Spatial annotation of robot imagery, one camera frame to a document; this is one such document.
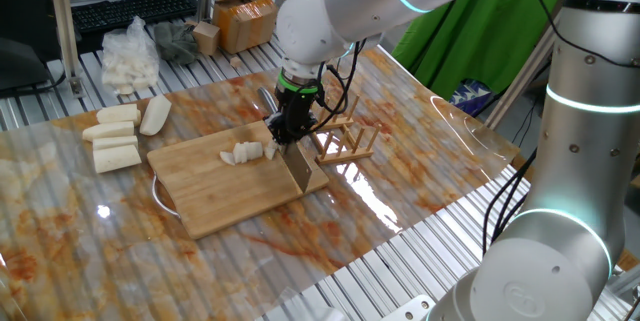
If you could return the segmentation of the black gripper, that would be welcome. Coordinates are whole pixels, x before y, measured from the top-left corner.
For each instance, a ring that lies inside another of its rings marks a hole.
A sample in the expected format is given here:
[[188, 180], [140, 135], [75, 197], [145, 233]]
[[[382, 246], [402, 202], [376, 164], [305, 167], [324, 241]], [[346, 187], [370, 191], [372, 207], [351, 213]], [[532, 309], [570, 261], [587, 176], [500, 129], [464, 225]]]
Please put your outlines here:
[[311, 113], [311, 106], [316, 99], [317, 91], [304, 89], [300, 92], [289, 89], [276, 89], [275, 97], [278, 112], [264, 118], [274, 141], [279, 145], [287, 145], [292, 140], [297, 142], [309, 135], [317, 123]]

